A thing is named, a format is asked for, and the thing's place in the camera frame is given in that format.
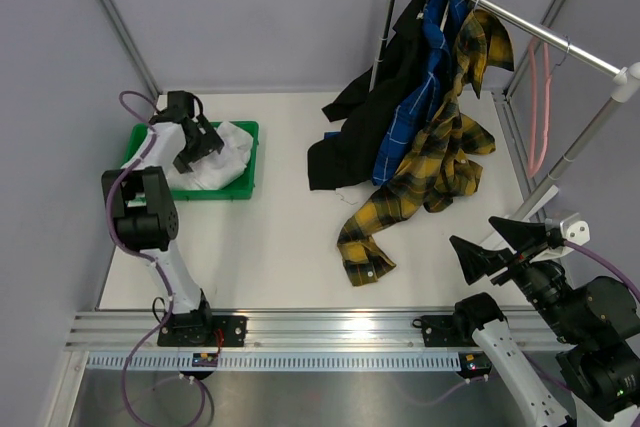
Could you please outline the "white shirt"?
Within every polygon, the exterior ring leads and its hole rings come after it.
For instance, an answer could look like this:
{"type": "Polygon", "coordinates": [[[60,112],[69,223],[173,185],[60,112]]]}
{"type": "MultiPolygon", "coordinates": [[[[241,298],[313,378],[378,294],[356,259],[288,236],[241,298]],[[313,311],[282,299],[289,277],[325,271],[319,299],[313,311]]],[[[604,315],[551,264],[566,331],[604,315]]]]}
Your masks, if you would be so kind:
{"type": "Polygon", "coordinates": [[[224,141],[221,152],[213,152],[197,161],[191,172],[180,174],[172,167],[167,174],[172,190],[222,190],[245,172],[251,159],[253,137],[228,121],[222,122],[216,131],[224,141]]]}

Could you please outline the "pink hanger with metal hook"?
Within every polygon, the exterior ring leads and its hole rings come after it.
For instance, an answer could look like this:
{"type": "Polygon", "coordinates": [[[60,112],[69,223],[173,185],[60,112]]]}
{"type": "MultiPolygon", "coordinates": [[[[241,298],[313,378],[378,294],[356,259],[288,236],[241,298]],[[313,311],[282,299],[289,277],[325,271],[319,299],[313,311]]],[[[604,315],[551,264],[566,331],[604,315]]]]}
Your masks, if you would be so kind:
{"type": "Polygon", "coordinates": [[[531,120],[526,173],[529,179],[533,179],[540,171],[547,156],[551,130],[552,83],[555,70],[562,65],[563,60],[551,65],[549,45],[537,38],[533,38],[529,42],[527,56],[531,87],[531,120]],[[539,86],[540,81],[538,80],[537,47],[542,48],[542,86],[539,86]]]}

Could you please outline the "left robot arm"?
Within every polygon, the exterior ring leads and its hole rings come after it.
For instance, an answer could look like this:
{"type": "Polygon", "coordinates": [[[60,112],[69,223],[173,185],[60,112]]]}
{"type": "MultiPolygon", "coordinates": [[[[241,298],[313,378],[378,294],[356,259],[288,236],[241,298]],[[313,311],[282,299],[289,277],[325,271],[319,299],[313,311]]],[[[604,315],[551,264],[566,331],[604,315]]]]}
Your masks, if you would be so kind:
{"type": "Polygon", "coordinates": [[[164,290],[159,333],[202,346],[212,339],[215,323],[177,247],[179,216],[167,173],[170,168],[191,172],[193,164],[219,153],[224,142],[196,95],[171,91],[166,100],[166,107],[145,122],[145,137],[129,160],[102,174],[106,220],[114,244],[144,260],[164,290]]]}

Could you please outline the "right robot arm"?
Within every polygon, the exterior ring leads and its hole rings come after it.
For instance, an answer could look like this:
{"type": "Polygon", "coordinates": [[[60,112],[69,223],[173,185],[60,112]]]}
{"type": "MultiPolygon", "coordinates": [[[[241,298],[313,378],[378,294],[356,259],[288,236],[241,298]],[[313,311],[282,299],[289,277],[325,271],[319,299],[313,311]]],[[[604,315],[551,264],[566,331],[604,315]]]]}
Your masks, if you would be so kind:
{"type": "Polygon", "coordinates": [[[567,346],[556,360],[575,403],[570,416],[541,382],[511,337],[508,322],[487,293],[456,303],[452,330],[480,347],[502,376],[532,426],[636,426],[639,357],[629,346],[639,333],[639,290],[616,267],[578,244],[588,226],[578,215],[530,223],[489,220],[507,248],[489,250],[458,236],[449,241],[465,281],[513,282],[567,346]]]}

